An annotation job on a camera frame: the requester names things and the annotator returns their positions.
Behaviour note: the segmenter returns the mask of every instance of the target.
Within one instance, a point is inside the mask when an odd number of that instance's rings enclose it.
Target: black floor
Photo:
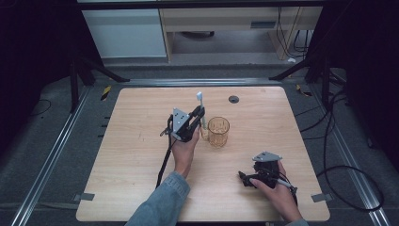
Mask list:
[[[139,69],[113,68],[115,73],[127,78],[239,78],[276,75],[282,72],[284,67],[143,67]],[[270,86],[282,86],[288,96],[299,129],[304,129],[323,116],[323,107],[319,106],[319,84],[308,85],[303,80],[303,72],[286,78],[280,84]],[[89,88],[87,101],[78,116],[71,134],[68,137],[62,153],[57,159],[56,166],[45,185],[38,203],[60,204],[57,208],[48,205],[37,205],[27,221],[27,225],[123,225],[123,222],[79,222],[75,218],[76,210],[66,209],[65,204],[77,204],[72,198],[77,193],[82,193],[94,163],[96,154],[102,142],[102,135],[107,124],[107,118],[112,114],[114,104],[121,89],[129,87],[117,84],[101,74],[96,75],[96,83]],[[304,95],[296,90],[299,84],[302,91],[308,91],[311,96]],[[104,87],[111,85],[112,89],[105,101],[101,101]],[[332,93],[340,90],[340,87],[332,86]],[[80,92],[87,90],[80,86]],[[64,123],[70,116],[69,79],[65,78],[47,86],[42,94],[42,101],[26,120],[24,129],[13,140],[10,147],[10,155],[1,166],[0,171],[0,222],[1,225],[9,225],[14,218],[17,209],[23,203],[31,186],[34,184],[41,167],[49,152],[56,143]],[[334,132],[327,137],[327,165],[337,166],[345,164],[340,147],[334,136],[342,135],[344,144],[356,159],[359,167],[366,171],[377,182],[385,196],[383,213],[388,217],[391,225],[399,225],[399,174],[391,165],[389,159],[378,149],[371,149],[367,145],[367,137],[364,134],[359,121],[351,106],[341,100],[335,104]],[[323,169],[322,138],[327,126],[324,120],[313,129],[302,133],[305,145],[311,158],[315,172]],[[354,185],[352,177],[347,170],[336,170],[329,174],[332,186],[345,199],[355,205],[364,207],[359,191]],[[319,178],[320,185],[325,193],[331,193],[323,176]],[[373,222],[371,214],[355,210],[336,195],[333,201],[327,203],[331,218],[327,222],[311,222],[311,225],[387,225]]]

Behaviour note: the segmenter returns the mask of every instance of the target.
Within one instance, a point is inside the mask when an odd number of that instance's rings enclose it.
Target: wooden table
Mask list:
[[[253,187],[244,187],[238,170],[254,173],[252,156],[269,151],[283,157],[287,176],[298,187],[299,209],[306,220],[329,218],[292,109],[280,87],[207,87],[123,89],[115,105],[76,217],[81,221],[126,221],[153,192],[168,148],[167,126],[173,107],[191,112],[203,93],[206,120],[229,120],[229,139],[214,148],[199,139],[187,178],[191,192],[179,221],[274,221],[279,213]],[[231,104],[229,97],[239,97]],[[168,161],[164,178],[173,170]]]

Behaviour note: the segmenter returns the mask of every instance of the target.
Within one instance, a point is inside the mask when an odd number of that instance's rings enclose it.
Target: black tripod leg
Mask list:
[[[318,55],[313,54],[310,57],[306,57],[304,60],[300,61],[299,63],[295,64],[293,67],[289,68],[288,70],[286,70],[285,72],[274,76],[274,77],[269,77],[269,80],[277,80],[280,81],[288,76],[290,76],[291,74],[295,73],[296,71],[299,71],[305,67],[309,67],[313,61],[317,58]]]
[[[100,73],[105,74],[106,76],[108,76],[108,77],[114,79],[114,80],[117,81],[117,82],[130,82],[130,79],[122,78],[122,77],[120,77],[120,76],[118,76],[118,75],[116,75],[116,74],[110,72],[110,71],[107,70],[106,68],[104,68],[104,67],[102,67],[102,66],[100,66],[100,65],[97,65],[96,63],[94,63],[93,61],[91,61],[91,60],[89,60],[89,59],[87,59],[87,58],[80,57],[80,59],[81,59],[82,62],[85,63],[88,67],[90,67],[90,68],[92,68],[92,69],[94,69],[94,70],[97,70],[97,71],[99,71]]]
[[[71,113],[76,109],[79,103],[79,89],[77,87],[77,73],[75,70],[74,61],[70,65],[70,76],[71,76],[71,97],[72,97],[72,106]]]

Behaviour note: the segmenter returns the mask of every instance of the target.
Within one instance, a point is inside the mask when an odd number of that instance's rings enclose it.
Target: denim sleeve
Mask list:
[[[285,226],[309,226],[309,224],[308,224],[308,222],[306,222],[305,219],[302,218],[302,219],[296,220],[294,222],[291,222]]]
[[[138,206],[125,226],[176,225],[189,192],[190,187],[183,176],[173,171],[150,197]]]

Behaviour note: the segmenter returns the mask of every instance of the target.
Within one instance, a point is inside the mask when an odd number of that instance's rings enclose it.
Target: metal frame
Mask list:
[[[68,138],[71,134],[73,126],[75,125],[83,106],[85,105],[86,98],[88,97],[88,93],[90,92],[91,87],[85,87],[81,94],[81,102],[77,106],[76,110],[70,114],[67,121],[62,128],[61,133],[59,134],[53,149],[50,151],[46,161],[44,162],[43,167],[41,168],[38,177],[35,180],[35,183],[29,190],[29,193],[24,198],[24,202],[19,207],[17,213],[14,216],[14,219],[11,222],[11,225],[25,225],[29,220],[30,215],[35,208],[35,205],[38,203],[41,192],[47,184],[48,179],[50,178],[51,173],[53,172],[54,167],[56,166],[56,162],[59,156],[62,153],[62,150],[68,141]]]
[[[313,84],[311,84],[310,87],[313,93],[318,92]],[[319,105],[323,105],[323,100],[321,100],[318,95],[314,95],[314,97]],[[321,109],[323,115],[326,114],[326,110],[323,107]],[[347,146],[345,139],[343,138],[343,135],[337,125],[335,125],[335,128],[332,131],[332,136],[334,138],[335,143],[337,144],[337,149],[345,165],[361,170],[358,161],[355,159],[355,156],[352,154],[350,148]],[[367,178],[364,175],[355,173],[352,170],[349,171],[349,175],[364,205],[367,208],[374,208],[378,206],[379,205],[378,197],[374,193],[373,188],[369,184]],[[370,212],[369,215],[374,225],[391,225],[382,207],[377,211]]]
[[[140,1],[102,3],[56,3],[53,7],[81,10],[151,9],[151,8],[272,8],[323,7],[347,3],[348,0],[203,0],[203,1]]]

